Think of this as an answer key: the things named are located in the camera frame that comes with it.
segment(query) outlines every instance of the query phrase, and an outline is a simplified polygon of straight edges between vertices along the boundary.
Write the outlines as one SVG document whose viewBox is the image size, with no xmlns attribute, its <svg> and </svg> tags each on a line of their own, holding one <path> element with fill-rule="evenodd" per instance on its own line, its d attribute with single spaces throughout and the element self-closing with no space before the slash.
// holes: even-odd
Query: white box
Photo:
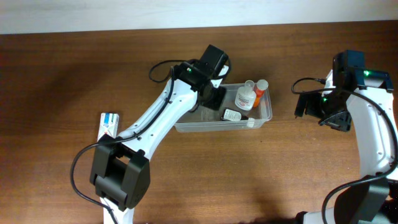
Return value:
<svg viewBox="0 0 398 224">
<path fill-rule="evenodd" d="M 260 128 L 266 121 L 271 120 L 272 108 L 271 99 L 269 98 L 269 88 L 267 88 L 261 97 L 258 107 L 250 111 L 244 111 L 235 105 L 235 96 L 238 88 L 244 86 L 244 84 L 225 84 L 221 86 L 226 88 L 226 93 L 218 111 L 199 106 L 195 112 L 183 115 L 174 124 L 175 129 L 181 133 L 256 129 Z M 221 115 L 225 108 L 238 111 L 253 119 L 246 121 L 221 121 Z"/>
<path fill-rule="evenodd" d="M 116 113 L 101 113 L 101 121 L 99 122 L 98 139 L 104 134 L 116 138 L 118 133 L 119 115 Z"/>
</svg>

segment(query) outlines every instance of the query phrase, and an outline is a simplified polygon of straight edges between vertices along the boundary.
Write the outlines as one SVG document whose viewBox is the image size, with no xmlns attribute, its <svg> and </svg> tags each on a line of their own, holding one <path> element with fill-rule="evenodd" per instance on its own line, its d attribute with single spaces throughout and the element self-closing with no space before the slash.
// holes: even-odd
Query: transparent tray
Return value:
<svg viewBox="0 0 398 224">
<path fill-rule="evenodd" d="M 257 108 L 244 111 L 235 105 L 236 93 L 238 92 L 238 88 L 243 85 L 243 83 L 221 85 L 226 88 L 226 94 L 220 106 L 220 110 L 214 111 L 199 106 L 194 113 L 186 113 L 183 115 L 175 123 L 175 129 L 178 132 L 186 133 L 260 128 L 266 121 L 272 118 L 271 100 L 269 98 L 268 89 L 261 97 Z M 249 118 L 254 118 L 254 121 L 221 121 L 221 115 L 225 108 L 236 110 Z"/>
</svg>

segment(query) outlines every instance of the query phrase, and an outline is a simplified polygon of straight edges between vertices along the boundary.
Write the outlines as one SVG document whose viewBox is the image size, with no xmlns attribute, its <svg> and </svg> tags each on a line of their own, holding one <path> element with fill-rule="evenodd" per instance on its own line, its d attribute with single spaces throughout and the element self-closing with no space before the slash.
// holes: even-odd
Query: wood grain surface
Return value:
<svg viewBox="0 0 398 224">
<path fill-rule="evenodd" d="M 101 112 L 119 113 L 123 130 L 152 104 L 164 88 L 147 78 L 152 65 L 198 58 L 208 44 L 232 60 L 227 83 L 269 82 L 273 118 L 254 130 L 173 128 L 151 160 L 135 223 L 250 223 L 320 210 L 331 189 L 359 177 L 355 133 L 295 119 L 290 86 L 326 77 L 333 56 L 353 49 L 397 87 L 397 37 L 398 21 L 2 35 L 0 222 L 102 223 L 102 209 L 71 188 L 73 157 L 95 142 Z M 76 182 L 96 197 L 92 157 L 79 161 Z"/>
</svg>

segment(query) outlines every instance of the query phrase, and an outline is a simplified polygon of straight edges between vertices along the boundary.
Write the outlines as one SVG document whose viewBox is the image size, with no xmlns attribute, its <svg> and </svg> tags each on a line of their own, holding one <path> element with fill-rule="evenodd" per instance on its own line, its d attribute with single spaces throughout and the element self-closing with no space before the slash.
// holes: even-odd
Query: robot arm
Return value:
<svg viewBox="0 0 398 224">
<path fill-rule="evenodd" d="M 331 90 L 322 94 L 300 95 L 296 116 L 302 116 L 305 108 L 306 114 L 321 119 L 320 125 L 325 124 L 339 131 L 349 131 L 352 119 L 361 159 L 361 178 L 377 176 L 392 169 L 385 178 L 354 185 L 341 193 L 335 207 L 325 212 L 327 223 L 397 223 L 396 139 L 391 132 L 396 135 L 397 129 L 392 112 L 392 83 L 388 73 L 366 70 L 363 53 L 348 50 L 334 58 L 333 70 L 325 83 L 325 88 Z M 389 128 L 375 106 L 341 90 L 354 91 L 376 102 L 386 112 L 393 129 Z M 323 223 L 322 214 L 299 213 L 297 222 Z"/>
<path fill-rule="evenodd" d="M 132 223 L 134 207 L 150 184 L 149 161 L 178 119 L 196 104 L 219 109 L 226 93 L 220 83 L 230 71 L 227 61 L 223 51 L 209 45 L 200 60 L 172 67 L 171 79 L 158 99 L 116 140 L 137 137 L 96 147 L 90 182 L 101 202 L 112 208 L 118 223 Z M 105 135 L 98 142 L 112 140 Z M 122 156 L 130 159 L 128 164 L 118 159 Z M 107 208 L 104 223 L 114 223 Z"/>
</svg>

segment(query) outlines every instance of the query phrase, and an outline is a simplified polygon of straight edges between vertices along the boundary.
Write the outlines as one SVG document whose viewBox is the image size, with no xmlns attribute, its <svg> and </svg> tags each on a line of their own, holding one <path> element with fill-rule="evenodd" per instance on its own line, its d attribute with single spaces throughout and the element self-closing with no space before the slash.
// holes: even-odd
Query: bottle label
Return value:
<svg viewBox="0 0 398 224">
<path fill-rule="evenodd" d="M 230 121 L 240 121 L 242 119 L 241 113 L 233 110 L 225 110 L 224 113 L 224 119 L 230 120 Z"/>
<path fill-rule="evenodd" d="M 249 100 L 248 100 L 248 99 L 246 99 L 244 96 L 242 96 L 242 95 L 240 95 L 240 94 L 238 94 L 238 95 L 239 95 L 239 97 L 238 97 L 238 99 L 239 99 L 239 104 L 240 104 L 241 106 L 246 106 L 246 105 L 249 104 Z"/>
</svg>

